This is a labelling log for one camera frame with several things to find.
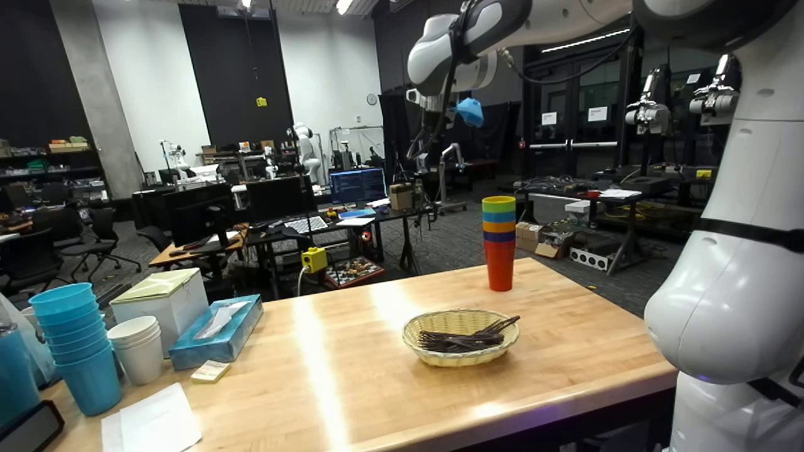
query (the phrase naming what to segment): blue bottle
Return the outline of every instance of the blue bottle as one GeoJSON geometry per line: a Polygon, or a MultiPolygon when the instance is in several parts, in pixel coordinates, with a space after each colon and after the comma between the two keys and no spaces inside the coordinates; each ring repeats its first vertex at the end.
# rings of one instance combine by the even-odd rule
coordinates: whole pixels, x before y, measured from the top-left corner
{"type": "Polygon", "coordinates": [[[0,430],[39,403],[39,390],[17,325],[0,323],[0,430]]]}

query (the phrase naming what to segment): tissue box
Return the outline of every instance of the tissue box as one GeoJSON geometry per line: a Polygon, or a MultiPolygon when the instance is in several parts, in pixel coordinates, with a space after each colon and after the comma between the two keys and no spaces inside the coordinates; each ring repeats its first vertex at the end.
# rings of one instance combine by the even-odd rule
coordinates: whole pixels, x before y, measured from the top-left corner
{"type": "Polygon", "coordinates": [[[256,323],[262,317],[260,295],[231,298],[212,303],[192,326],[184,331],[176,344],[170,349],[170,362],[177,371],[197,368],[208,360],[231,363],[237,359],[256,323]],[[217,335],[208,339],[193,339],[212,319],[221,306],[236,302],[248,302],[237,311],[232,320],[217,335]]]}
{"type": "Polygon", "coordinates": [[[153,315],[162,330],[162,354],[209,307],[199,269],[154,273],[111,302],[117,323],[153,315]]]}

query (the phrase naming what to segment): concrete pillar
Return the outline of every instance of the concrete pillar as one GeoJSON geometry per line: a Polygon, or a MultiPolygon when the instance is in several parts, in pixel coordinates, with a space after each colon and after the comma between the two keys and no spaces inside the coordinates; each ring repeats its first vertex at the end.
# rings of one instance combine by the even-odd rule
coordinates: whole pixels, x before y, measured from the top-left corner
{"type": "Polygon", "coordinates": [[[112,197],[130,198],[142,173],[92,0],[50,3],[112,197]]]}

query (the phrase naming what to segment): white paper cup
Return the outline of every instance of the white paper cup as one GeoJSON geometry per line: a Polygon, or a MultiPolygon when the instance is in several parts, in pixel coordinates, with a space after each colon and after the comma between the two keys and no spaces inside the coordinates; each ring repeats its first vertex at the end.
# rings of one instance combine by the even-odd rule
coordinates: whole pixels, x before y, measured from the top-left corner
{"type": "Polygon", "coordinates": [[[131,384],[148,384],[162,374],[161,336],[161,331],[158,331],[135,347],[115,348],[114,352],[131,384]]]}
{"type": "Polygon", "coordinates": [[[144,317],[132,318],[123,322],[106,333],[112,344],[134,343],[142,338],[151,336],[154,331],[159,329],[159,322],[156,317],[147,315],[144,317]]]}

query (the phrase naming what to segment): woven bread basket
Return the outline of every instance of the woven bread basket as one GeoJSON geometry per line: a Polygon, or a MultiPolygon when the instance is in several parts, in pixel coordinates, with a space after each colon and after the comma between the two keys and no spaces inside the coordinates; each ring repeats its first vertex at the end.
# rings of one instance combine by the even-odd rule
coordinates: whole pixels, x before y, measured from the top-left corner
{"type": "Polygon", "coordinates": [[[488,327],[498,320],[506,320],[506,315],[491,310],[457,309],[429,312],[416,316],[404,326],[402,339],[419,358],[431,366],[443,368],[459,368],[488,363],[508,350],[519,339],[519,327],[514,323],[501,331],[503,341],[499,345],[486,350],[468,351],[466,353],[442,353],[425,350],[419,346],[420,331],[436,333],[455,333],[471,335],[488,327]]]}

